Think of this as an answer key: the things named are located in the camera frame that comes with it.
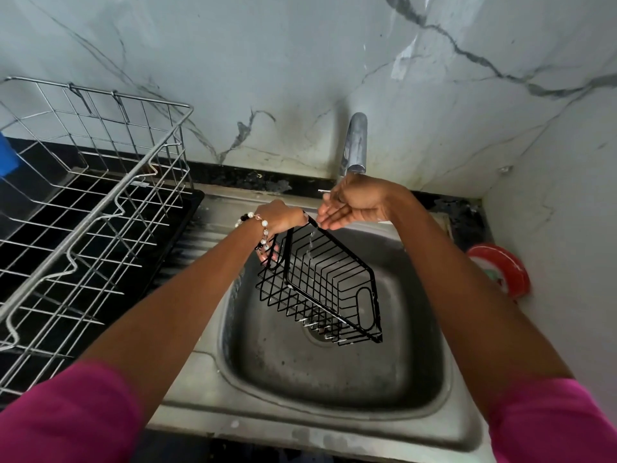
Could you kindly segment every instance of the chrome faucet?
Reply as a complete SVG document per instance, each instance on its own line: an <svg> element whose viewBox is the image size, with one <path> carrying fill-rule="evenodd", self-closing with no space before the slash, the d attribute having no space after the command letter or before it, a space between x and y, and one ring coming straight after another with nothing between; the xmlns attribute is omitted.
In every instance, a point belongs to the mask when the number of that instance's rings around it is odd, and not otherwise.
<svg viewBox="0 0 617 463"><path fill-rule="evenodd" d="M358 174L366 173L366 135L368 133L368 119L362 112L352 115L345 138L345 147L341 167L336 183L343 180L347 172Z"/></svg>

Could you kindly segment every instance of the blue container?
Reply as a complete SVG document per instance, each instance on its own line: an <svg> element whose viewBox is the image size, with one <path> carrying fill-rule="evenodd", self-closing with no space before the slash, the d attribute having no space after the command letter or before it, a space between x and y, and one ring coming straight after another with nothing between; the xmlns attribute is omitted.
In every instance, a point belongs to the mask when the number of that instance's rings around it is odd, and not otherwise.
<svg viewBox="0 0 617 463"><path fill-rule="evenodd" d="M0 132L0 177L6 177L19 167L19 156Z"/></svg>

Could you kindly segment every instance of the beaded bracelet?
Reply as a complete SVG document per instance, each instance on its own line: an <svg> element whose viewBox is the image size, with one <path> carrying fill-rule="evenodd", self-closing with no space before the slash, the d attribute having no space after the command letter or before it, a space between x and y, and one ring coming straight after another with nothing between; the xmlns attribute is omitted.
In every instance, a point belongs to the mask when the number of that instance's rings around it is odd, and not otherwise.
<svg viewBox="0 0 617 463"><path fill-rule="evenodd" d="M244 221L248 221L251 218L255 218L256 220L261 221L262 227L264 228L264 238L257 244L257 247L255 247L255 250L260 249L262 247L264 248L264 250L268 250L270 248L268 245L268 228L267 228L268 222L264 218L262 218L258 214L255 214L254 212L246 213L242 215L240 219L237 220L236 227L238 227Z"/></svg>

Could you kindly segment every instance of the pink shirt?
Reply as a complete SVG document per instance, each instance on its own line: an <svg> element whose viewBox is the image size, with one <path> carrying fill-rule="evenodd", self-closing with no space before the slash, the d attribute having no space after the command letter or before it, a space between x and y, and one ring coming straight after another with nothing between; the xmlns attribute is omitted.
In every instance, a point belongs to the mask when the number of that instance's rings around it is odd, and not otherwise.
<svg viewBox="0 0 617 463"><path fill-rule="evenodd" d="M11 463L119 463L144 422L122 377L78 362L0 413L0 458ZM499 463L616 462L617 431L575 380L512 390L489 420Z"/></svg>

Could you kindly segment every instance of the wire basket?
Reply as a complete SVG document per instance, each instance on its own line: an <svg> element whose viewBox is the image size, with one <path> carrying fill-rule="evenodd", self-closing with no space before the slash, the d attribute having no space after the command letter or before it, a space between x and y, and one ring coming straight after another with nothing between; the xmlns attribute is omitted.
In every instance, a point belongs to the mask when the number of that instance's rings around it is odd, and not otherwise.
<svg viewBox="0 0 617 463"><path fill-rule="evenodd" d="M53 377L148 290L203 198L192 107L30 78L0 83L0 407Z"/></svg>
<svg viewBox="0 0 617 463"><path fill-rule="evenodd" d="M373 270L310 217L278 238L259 272L260 300L340 346L382 342Z"/></svg>

